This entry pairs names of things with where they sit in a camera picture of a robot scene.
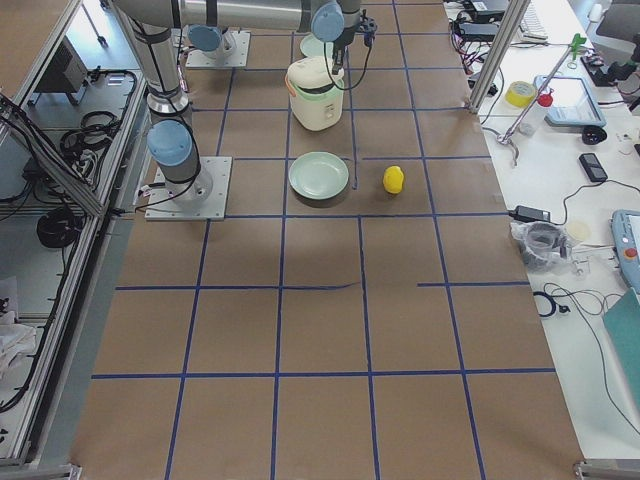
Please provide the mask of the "green plate near arm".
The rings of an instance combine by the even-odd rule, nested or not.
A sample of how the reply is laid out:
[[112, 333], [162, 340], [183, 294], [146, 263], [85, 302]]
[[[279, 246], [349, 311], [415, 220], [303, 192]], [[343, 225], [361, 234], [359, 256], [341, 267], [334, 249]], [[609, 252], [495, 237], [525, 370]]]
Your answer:
[[309, 152], [296, 158], [288, 171], [292, 189], [311, 200], [328, 200], [340, 194], [349, 181], [346, 163], [329, 152]]
[[322, 42], [313, 34], [306, 35], [300, 42], [300, 51], [304, 57], [330, 58], [333, 53], [332, 42]]

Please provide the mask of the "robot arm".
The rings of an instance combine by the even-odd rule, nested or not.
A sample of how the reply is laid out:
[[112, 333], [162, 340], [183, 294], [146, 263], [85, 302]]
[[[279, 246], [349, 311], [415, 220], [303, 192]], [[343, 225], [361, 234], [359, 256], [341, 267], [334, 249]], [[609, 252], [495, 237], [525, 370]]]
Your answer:
[[181, 207], [204, 202], [213, 177], [203, 169], [191, 130], [172, 30], [202, 25], [311, 32], [334, 44], [333, 58], [340, 65], [361, 13], [359, 1], [114, 1], [112, 6], [148, 84], [153, 127], [147, 146], [170, 200]]
[[359, 1], [117, 1], [127, 17], [154, 27], [200, 24], [311, 33], [334, 45], [333, 60], [343, 63], [345, 50], [370, 21]]

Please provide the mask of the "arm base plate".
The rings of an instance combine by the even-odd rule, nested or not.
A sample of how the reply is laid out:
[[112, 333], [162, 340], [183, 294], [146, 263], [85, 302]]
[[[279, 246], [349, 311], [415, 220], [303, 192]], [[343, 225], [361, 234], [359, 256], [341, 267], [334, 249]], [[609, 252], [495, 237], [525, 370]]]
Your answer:
[[247, 65], [251, 33], [228, 30], [221, 37], [216, 50], [193, 48], [187, 56], [186, 67], [197, 70], [244, 68]]
[[147, 221], [224, 220], [232, 158], [201, 156], [200, 162], [199, 176], [177, 199], [174, 196], [182, 192], [189, 183], [167, 183], [164, 174], [157, 168], [154, 181], [165, 183], [165, 186], [152, 190], [149, 198], [152, 206], [147, 207], [144, 213]]

